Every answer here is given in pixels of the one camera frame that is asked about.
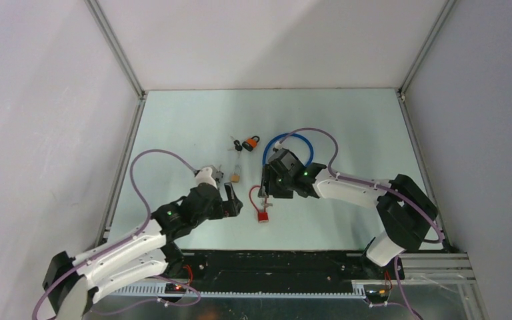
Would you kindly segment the brass long-shackle padlock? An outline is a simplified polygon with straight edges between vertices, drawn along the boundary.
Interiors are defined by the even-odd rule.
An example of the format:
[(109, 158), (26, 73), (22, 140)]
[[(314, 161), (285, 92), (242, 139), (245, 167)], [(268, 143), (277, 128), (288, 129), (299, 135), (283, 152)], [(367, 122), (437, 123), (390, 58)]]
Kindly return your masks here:
[(231, 183), (238, 183), (240, 181), (240, 174), (241, 174), (241, 166), (235, 165), (233, 168), (233, 172), (230, 176), (230, 182)]

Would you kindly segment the silver key bunch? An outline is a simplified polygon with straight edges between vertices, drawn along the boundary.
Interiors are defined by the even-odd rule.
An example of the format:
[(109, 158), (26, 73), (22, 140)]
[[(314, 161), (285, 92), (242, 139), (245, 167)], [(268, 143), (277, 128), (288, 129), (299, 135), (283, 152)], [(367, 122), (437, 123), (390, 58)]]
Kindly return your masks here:
[(213, 178), (217, 183), (222, 182), (224, 177), (224, 172), (222, 171), (222, 165), (219, 165), (218, 167), (215, 167), (213, 170)]

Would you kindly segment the red cable padlock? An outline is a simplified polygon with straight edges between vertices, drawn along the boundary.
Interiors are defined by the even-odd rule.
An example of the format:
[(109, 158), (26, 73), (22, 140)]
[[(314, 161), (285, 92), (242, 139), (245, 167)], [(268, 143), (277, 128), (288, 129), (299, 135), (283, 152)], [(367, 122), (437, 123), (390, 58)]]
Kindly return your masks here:
[(258, 185), (251, 186), (251, 188), (249, 190), (249, 193), (248, 193), (249, 201), (250, 201), (250, 204), (253, 206), (253, 208), (254, 208), (254, 210), (256, 212), (257, 222), (258, 223), (268, 223), (269, 222), (269, 213), (268, 213), (267, 209), (270, 206), (272, 206), (272, 204), (268, 203), (267, 199), (263, 199), (261, 201), (261, 204), (257, 205), (256, 201), (255, 201), (255, 198), (253, 196), (253, 193), (257, 189), (260, 189), (260, 186), (258, 186)]

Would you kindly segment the orange black padlock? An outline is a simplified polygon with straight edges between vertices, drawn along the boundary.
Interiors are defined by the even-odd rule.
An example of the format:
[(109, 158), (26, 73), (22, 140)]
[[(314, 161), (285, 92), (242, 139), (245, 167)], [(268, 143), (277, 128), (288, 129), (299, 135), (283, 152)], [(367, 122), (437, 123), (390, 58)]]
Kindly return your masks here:
[(248, 152), (252, 152), (256, 146), (258, 146), (258, 143), (260, 142), (260, 137), (257, 135), (254, 135), (252, 137), (247, 138), (242, 142), (241, 146), (247, 150)]

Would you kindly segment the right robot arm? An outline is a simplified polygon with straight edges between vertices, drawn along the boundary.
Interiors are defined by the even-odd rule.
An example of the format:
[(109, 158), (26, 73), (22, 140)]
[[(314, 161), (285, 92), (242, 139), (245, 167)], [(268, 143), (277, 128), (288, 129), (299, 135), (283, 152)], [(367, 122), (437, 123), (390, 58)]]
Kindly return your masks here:
[(361, 179), (336, 173), (325, 164), (304, 164), (290, 150), (276, 150), (263, 165), (261, 198), (333, 199), (374, 209), (383, 225), (365, 250), (361, 270), (377, 279), (388, 264), (404, 252), (421, 248), (430, 229), (436, 229), (438, 210), (425, 192), (407, 175), (393, 179)]

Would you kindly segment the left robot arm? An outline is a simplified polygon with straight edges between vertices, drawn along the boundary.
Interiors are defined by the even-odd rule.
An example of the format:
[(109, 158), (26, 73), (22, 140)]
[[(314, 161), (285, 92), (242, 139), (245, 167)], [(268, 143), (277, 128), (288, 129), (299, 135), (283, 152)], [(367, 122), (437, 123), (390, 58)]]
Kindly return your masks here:
[(43, 281), (56, 319), (81, 319), (108, 294), (144, 278), (177, 277), (184, 269), (175, 240), (207, 220), (236, 217), (243, 206), (233, 186), (226, 199), (217, 187), (200, 183), (188, 195), (160, 206), (144, 224), (114, 243), (105, 243), (74, 257), (56, 254)]

